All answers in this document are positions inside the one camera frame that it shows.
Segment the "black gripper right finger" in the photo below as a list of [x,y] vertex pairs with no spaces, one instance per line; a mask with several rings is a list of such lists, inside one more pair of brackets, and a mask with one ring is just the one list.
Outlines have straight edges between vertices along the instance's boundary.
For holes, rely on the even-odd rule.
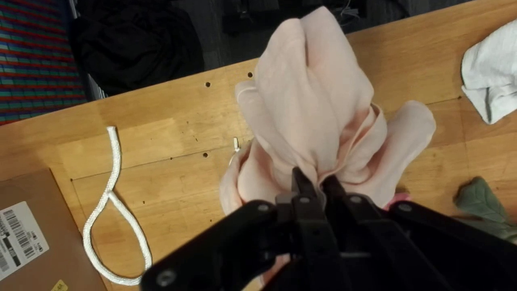
[[326,207],[324,207],[326,216],[331,221],[350,220],[352,212],[350,212],[349,199],[340,182],[337,181],[337,178],[336,176],[326,178],[321,187],[326,195]]

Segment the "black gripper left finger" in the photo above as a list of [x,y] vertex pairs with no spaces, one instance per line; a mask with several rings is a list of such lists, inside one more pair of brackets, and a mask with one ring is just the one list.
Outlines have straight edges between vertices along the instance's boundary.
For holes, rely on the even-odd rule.
[[300,168],[292,169],[292,191],[294,197],[290,199],[290,203],[294,205],[295,216],[298,220],[319,220],[321,203],[311,181]]

